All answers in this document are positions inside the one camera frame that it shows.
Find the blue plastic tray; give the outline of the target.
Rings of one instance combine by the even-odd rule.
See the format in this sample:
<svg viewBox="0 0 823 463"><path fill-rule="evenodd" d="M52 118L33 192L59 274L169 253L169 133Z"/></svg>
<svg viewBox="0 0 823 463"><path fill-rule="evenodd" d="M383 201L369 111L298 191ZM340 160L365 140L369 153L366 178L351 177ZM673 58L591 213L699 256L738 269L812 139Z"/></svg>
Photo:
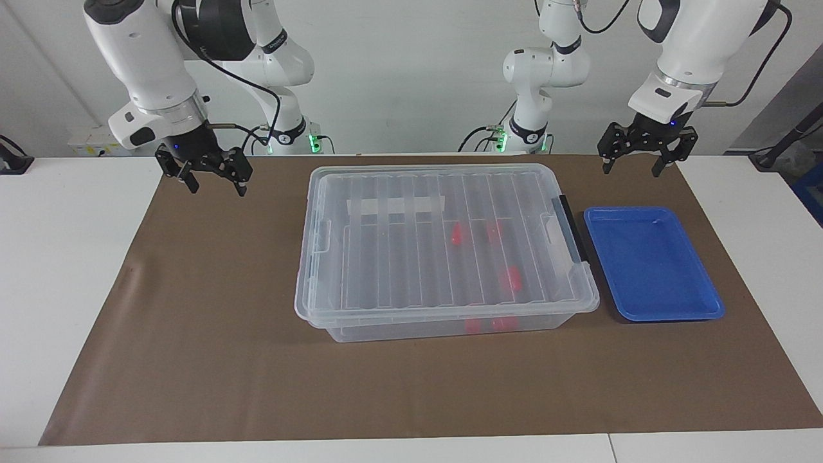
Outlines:
<svg viewBox="0 0 823 463"><path fill-rule="evenodd" d="M724 317L725 305L676 214L591 207L584 220L618 313L631 322Z"/></svg>

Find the white power strip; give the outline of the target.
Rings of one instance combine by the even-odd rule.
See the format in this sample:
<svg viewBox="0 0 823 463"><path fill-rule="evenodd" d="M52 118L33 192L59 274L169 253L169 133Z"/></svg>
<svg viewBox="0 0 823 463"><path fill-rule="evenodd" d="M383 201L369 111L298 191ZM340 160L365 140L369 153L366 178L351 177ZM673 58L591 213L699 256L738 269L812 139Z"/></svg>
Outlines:
<svg viewBox="0 0 823 463"><path fill-rule="evenodd" d="M67 146L77 156L132 156L131 150L127 150L118 143L118 140L111 134L107 127L80 127L72 128Z"/></svg>

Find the black stand pole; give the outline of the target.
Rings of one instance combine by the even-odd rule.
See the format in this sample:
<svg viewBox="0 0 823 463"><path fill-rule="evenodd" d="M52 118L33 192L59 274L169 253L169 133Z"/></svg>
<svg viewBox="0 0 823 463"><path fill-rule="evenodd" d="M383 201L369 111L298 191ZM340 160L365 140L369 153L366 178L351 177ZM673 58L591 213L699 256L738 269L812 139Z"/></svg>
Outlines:
<svg viewBox="0 0 823 463"><path fill-rule="evenodd" d="M823 102L815 106L815 108L791 129L790 132L784 135L778 143L766 149L755 150L755 152L748 155L748 158L759 171L769 171L773 168L779 156L781 156L785 150L789 149L791 145L803 140L803 138L807 138L821 128L823 128Z"/></svg>

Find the blue crate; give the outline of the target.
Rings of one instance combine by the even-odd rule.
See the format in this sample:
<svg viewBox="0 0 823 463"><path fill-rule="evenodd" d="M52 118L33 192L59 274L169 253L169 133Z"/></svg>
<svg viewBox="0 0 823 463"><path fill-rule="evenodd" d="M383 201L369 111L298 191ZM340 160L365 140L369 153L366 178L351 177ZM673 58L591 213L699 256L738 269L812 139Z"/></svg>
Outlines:
<svg viewBox="0 0 823 463"><path fill-rule="evenodd" d="M823 228L823 161L797 179L791 190Z"/></svg>

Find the brown paper table mat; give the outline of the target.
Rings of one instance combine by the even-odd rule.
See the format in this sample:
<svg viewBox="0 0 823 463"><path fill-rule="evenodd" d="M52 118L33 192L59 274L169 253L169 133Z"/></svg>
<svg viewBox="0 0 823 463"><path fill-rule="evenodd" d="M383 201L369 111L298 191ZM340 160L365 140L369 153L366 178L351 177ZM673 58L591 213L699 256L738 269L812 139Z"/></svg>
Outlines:
<svg viewBox="0 0 823 463"><path fill-rule="evenodd" d="M338 343L294 310L318 167L535 162L581 221L673 209L726 305L711 322L629 323L601 305L557 329ZM249 194L162 179L39 440L47 446L823 428L696 196L650 156L259 158Z"/></svg>

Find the black clamp bracket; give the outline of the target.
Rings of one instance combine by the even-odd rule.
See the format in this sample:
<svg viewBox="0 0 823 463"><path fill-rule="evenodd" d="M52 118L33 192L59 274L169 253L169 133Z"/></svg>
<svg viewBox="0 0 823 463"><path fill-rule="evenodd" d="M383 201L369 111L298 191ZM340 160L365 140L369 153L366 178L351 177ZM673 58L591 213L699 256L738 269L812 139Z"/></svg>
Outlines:
<svg viewBox="0 0 823 463"><path fill-rule="evenodd" d="M23 175L35 158L27 155L11 138L0 134L0 176Z"/></svg>

